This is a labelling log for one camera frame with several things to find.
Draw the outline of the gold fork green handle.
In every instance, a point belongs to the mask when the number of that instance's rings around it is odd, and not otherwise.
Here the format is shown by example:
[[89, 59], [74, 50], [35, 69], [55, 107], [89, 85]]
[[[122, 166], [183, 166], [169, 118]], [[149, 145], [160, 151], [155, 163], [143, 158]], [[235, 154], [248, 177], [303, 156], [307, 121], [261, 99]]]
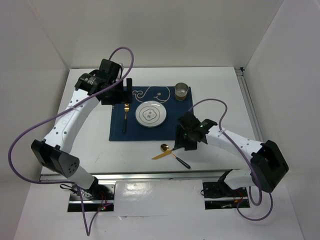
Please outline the gold fork green handle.
[[127, 120], [128, 120], [128, 113], [130, 111], [130, 104], [129, 103], [125, 103], [124, 104], [124, 122], [123, 122], [123, 133], [127, 132]]

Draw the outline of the clear glass cup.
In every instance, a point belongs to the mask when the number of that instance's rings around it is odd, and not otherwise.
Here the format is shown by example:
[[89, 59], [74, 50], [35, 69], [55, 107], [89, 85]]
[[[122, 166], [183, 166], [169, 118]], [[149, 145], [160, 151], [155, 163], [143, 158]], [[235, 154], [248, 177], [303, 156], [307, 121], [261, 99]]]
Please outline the clear glass cup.
[[178, 101], [183, 101], [188, 95], [189, 86], [183, 82], [179, 82], [174, 86], [174, 95]]

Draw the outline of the blue cloth with gold script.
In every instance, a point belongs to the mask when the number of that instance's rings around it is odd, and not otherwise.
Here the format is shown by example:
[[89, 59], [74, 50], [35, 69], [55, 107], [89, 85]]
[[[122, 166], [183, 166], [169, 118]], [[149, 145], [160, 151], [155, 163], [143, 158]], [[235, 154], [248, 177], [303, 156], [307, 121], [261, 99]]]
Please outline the blue cloth with gold script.
[[[128, 141], [173, 141], [176, 138], [177, 119], [193, 105], [192, 89], [188, 88], [185, 100], [175, 98], [174, 86], [134, 86], [133, 101], [129, 104], [127, 129], [123, 133], [125, 110], [123, 104], [112, 107], [109, 140], [113, 142]], [[147, 114], [139, 114], [141, 104], [155, 101], [163, 105], [166, 111], [164, 120], [158, 120], [150, 126], [146, 122]]]

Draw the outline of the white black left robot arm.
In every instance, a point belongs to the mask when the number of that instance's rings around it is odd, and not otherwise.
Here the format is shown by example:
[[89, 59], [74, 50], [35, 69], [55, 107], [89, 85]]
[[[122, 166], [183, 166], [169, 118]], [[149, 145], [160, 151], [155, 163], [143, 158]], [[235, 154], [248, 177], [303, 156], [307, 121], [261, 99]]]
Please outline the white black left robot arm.
[[79, 158], [70, 152], [80, 129], [98, 104], [132, 103], [133, 80], [122, 81], [120, 75], [120, 70], [116, 73], [94, 70], [82, 74], [74, 86], [67, 113], [59, 118], [43, 140], [34, 140], [31, 144], [33, 153], [44, 167], [73, 182], [88, 200], [107, 193], [108, 189], [81, 167]]

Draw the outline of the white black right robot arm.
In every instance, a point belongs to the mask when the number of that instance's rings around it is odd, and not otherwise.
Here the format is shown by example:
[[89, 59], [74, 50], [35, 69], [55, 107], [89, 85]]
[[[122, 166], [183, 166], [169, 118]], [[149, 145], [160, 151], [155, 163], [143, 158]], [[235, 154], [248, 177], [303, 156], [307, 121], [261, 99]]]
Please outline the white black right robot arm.
[[253, 186], [272, 193], [289, 171], [278, 145], [271, 140], [263, 143], [245, 138], [209, 119], [201, 122], [197, 118], [180, 118], [174, 146], [193, 151], [201, 142], [243, 158], [249, 164], [249, 169], [231, 169], [222, 175], [218, 190], [223, 196], [230, 196], [236, 189]]

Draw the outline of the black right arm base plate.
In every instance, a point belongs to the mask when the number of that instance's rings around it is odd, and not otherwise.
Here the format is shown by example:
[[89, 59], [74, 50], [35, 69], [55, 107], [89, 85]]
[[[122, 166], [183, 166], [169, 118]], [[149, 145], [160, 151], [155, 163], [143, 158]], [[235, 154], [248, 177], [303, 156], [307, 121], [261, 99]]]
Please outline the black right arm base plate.
[[218, 198], [242, 198], [247, 197], [247, 190], [244, 188], [238, 188], [236, 190], [231, 189], [223, 182], [203, 182], [203, 189], [200, 194], [209, 199]]

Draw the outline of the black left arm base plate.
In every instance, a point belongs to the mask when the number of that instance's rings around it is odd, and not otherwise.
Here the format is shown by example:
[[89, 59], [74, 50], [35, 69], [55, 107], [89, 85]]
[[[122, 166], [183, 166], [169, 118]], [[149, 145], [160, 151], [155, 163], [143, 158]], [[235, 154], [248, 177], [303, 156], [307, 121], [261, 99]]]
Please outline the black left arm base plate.
[[67, 185], [66, 189], [70, 192], [69, 201], [71, 203], [76, 203], [81, 201], [81, 197], [86, 204], [106, 204], [114, 200], [116, 185], [114, 183], [108, 182], [107, 184], [101, 184], [97, 190], [89, 192], [80, 188], [78, 191], [75, 184]]

